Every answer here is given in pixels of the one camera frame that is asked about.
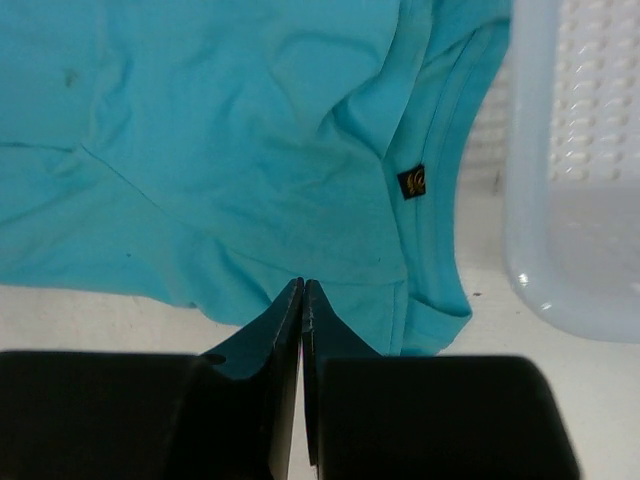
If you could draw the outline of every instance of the t-shirt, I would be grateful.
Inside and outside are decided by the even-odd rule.
[[[509,0],[0,0],[0,283],[242,325],[319,280],[381,353],[471,315],[462,150]]]

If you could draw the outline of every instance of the stain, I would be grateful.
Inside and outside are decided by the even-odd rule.
[[[493,181],[493,187],[491,188],[491,195],[493,195],[494,197],[497,196],[498,193],[500,193],[500,180],[500,170],[498,170],[496,172],[496,178]]]
[[[76,83],[79,76],[80,75],[78,75],[78,72],[76,72],[74,69],[65,68],[64,69],[64,86],[67,88],[73,87],[74,83]]]

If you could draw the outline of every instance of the black object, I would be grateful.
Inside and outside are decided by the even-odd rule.
[[[530,362],[382,357],[297,279],[201,356],[0,354],[0,479],[284,480],[300,338],[321,480],[579,478]]]
[[[320,480],[578,479],[542,374],[519,357],[382,357],[307,283],[309,457]]]
[[[2,480],[284,480],[302,280],[202,356],[0,355]]]

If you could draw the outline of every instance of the plastic laundry basket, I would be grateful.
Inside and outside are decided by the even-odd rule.
[[[505,260],[544,320],[640,342],[640,0],[516,0]]]

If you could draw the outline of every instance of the black label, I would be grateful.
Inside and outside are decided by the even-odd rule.
[[[404,195],[405,200],[427,193],[424,165],[418,165],[416,168],[399,173],[398,181],[400,182],[400,188],[402,189],[402,195]]]

